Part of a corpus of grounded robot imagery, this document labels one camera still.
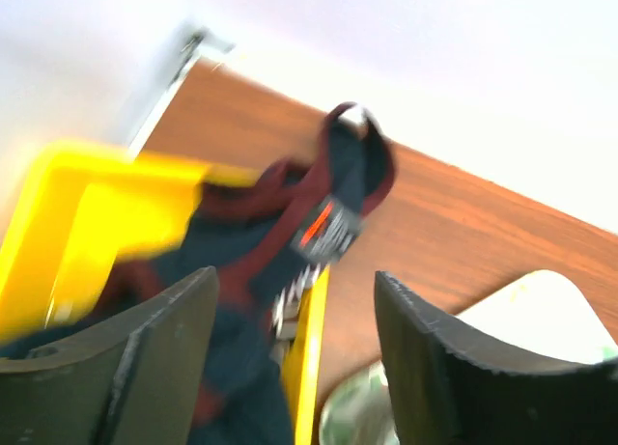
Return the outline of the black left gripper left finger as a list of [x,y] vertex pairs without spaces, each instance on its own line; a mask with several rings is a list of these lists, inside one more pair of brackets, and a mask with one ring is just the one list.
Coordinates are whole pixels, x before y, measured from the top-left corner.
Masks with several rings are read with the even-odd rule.
[[184,444],[219,290],[202,268],[67,338],[1,361],[4,444]]

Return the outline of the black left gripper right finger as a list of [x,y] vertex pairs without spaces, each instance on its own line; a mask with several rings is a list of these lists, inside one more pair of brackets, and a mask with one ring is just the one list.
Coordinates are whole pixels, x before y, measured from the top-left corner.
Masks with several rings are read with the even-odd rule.
[[617,362],[501,342],[375,275],[381,361],[403,444],[614,444]]

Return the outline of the navy maroon-trimmed tank top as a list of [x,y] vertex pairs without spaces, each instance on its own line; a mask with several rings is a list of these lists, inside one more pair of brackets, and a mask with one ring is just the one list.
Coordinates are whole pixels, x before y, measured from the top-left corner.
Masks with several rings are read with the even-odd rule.
[[147,300],[202,268],[219,293],[188,442],[290,444],[294,428],[271,351],[277,312],[341,258],[361,222],[390,192],[392,150],[375,120],[359,135],[340,104],[324,119],[311,164],[284,158],[248,187],[214,182],[182,243],[147,259],[115,262],[94,313]]

